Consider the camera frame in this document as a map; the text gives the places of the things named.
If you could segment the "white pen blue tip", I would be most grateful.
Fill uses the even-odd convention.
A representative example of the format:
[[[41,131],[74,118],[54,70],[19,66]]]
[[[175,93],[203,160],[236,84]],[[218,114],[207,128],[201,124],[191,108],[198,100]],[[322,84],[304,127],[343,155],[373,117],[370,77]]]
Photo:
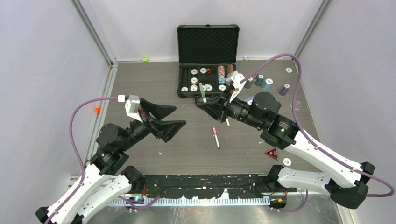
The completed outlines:
[[[217,136],[217,130],[216,130],[216,128],[213,127],[213,128],[212,128],[212,131],[213,131],[213,136],[214,136],[215,141],[216,141],[217,149],[220,149],[220,144],[219,144],[219,139],[218,139],[218,136]]]

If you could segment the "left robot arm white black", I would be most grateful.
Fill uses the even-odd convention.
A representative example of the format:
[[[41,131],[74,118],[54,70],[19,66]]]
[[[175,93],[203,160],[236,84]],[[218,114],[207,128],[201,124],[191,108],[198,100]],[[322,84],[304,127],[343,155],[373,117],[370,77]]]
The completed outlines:
[[[35,215],[43,224],[85,224],[113,199],[128,193],[142,193],[143,174],[134,166],[124,166],[126,151],[149,134],[170,141],[186,124],[185,120],[166,121],[176,107],[151,103],[136,95],[115,97],[124,104],[132,119],[127,128],[105,124],[96,139],[98,149],[81,176],[54,204],[40,207]]]

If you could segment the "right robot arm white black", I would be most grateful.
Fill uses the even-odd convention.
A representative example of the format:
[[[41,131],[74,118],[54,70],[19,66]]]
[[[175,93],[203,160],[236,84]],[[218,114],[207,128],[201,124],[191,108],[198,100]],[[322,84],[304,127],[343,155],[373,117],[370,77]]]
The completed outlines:
[[[305,159],[318,172],[300,171],[274,165],[266,179],[271,191],[301,188],[329,196],[335,203],[356,209],[366,199],[368,181],[375,167],[357,163],[320,145],[296,122],[279,114],[280,102],[269,92],[257,93],[252,103],[231,99],[222,93],[206,101],[196,98],[196,106],[219,122],[233,118],[261,131],[265,143]]]

